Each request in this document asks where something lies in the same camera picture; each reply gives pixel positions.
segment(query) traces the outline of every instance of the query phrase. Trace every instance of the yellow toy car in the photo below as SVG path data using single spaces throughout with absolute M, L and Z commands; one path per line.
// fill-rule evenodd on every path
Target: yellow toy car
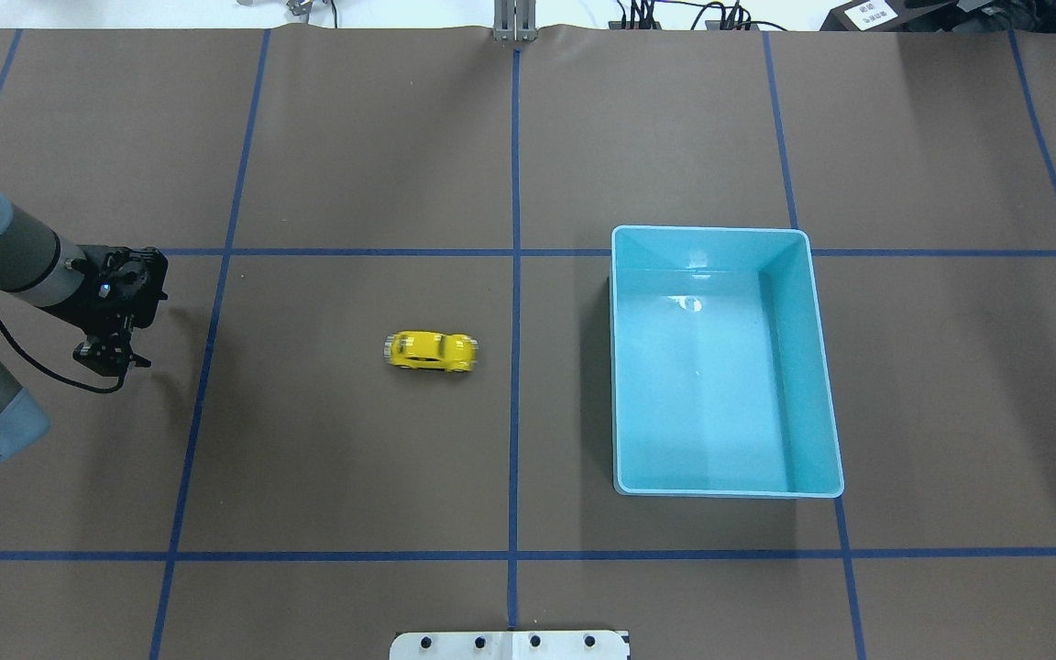
M 467 335 L 444 335 L 406 329 L 385 338 L 385 361 L 401 369 L 470 372 L 475 366 L 478 342 Z

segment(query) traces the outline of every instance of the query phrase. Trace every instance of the blue tray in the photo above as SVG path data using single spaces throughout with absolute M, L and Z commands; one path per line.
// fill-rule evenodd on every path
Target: blue tray
M 805 233 L 619 226 L 610 308 L 619 492 L 842 494 Z

